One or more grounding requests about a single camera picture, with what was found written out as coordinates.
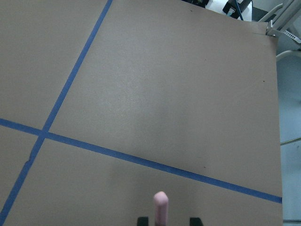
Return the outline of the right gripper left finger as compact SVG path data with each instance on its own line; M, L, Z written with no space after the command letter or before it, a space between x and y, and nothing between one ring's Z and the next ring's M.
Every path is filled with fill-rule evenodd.
M148 217L138 217L137 218L137 226L148 226L149 218Z

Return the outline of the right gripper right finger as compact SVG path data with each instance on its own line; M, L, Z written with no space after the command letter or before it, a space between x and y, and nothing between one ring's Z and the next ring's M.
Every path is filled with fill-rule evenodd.
M203 226L203 222L200 218L191 217L190 226Z

